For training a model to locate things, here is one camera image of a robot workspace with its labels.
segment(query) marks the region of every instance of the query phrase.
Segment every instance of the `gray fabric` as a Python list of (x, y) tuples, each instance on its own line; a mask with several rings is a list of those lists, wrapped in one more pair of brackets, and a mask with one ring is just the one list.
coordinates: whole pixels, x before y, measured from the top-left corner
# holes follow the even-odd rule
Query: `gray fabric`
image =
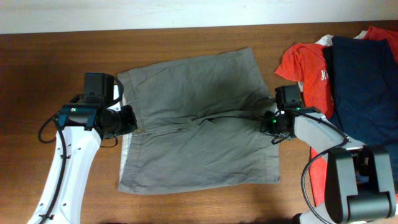
[(139, 125), (118, 190), (171, 194), (279, 181), (278, 147), (253, 116), (254, 102), (269, 92), (251, 49), (118, 76)]

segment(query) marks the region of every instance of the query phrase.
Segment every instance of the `white wall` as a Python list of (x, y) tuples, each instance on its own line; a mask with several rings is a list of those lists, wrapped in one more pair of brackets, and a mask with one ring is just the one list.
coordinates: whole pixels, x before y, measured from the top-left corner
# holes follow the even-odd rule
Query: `white wall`
[(397, 0), (3, 0), (0, 34), (398, 19)]

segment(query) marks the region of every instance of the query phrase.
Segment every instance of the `red cloth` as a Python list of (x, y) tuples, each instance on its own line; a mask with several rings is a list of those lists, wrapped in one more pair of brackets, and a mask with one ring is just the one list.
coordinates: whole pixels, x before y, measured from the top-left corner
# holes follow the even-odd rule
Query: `red cloth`
[[(363, 39), (387, 39), (392, 54), (398, 63), (398, 32), (371, 26)], [(326, 72), (326, 62), (323, 58), (323, 48), (325, 46), (320, 44), (295, 44), (291, 46), (285, 52), (282, 63), (275, 73), (288, 80), (304, 82), (303, 94), (305, 106), (315, 106), (327, 118), (331, 118), (334, 106), (329, 77)], [(317, 154), (311, 148), (311, 158), (314, 158)], [(309, 173), (315, 205), (319, 205), (325, 201), (326, 168), (327, 163), (322, 158), (314, 162), (310, 167)]]

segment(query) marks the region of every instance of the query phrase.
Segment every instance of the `black cloth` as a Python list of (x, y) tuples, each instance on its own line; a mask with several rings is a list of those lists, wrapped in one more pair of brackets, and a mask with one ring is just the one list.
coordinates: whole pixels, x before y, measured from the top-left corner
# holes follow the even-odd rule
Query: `black cloth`
[(331, 122), (367, 145), (389, 151), (398, 181), (398, 65), (387, 40), (332, 38), (325, 59), (333, 64), (335, 114)]

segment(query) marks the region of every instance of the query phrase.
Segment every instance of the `wooden table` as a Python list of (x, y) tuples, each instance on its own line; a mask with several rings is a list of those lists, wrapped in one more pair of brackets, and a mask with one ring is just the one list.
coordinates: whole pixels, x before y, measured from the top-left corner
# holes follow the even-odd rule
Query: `wooden table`
[[(386, 21), (0, 35), (0, 223), (25, 223), (32, 216), (54, 151), (53, 144), (38, 142), (37, 131), (82, 93), (85, 72), (115, 75), (157, 62), (252, 47), (273, 90), (292, 83), (274, 74), (292, 44), (315, 42), (325, 34), (354, 37), (370, 25), (398, 28), (397, 21)], [(49, 128), (44, 137), (54, 132)], [(81, 222), (279, 223), (277, 219), (308, 210), (300, 189), (308, 149), (299, 140), (280, 145), (280, 184), (161, 196), (118, 192), (120, 145), (100, 149), (91, 166)]]

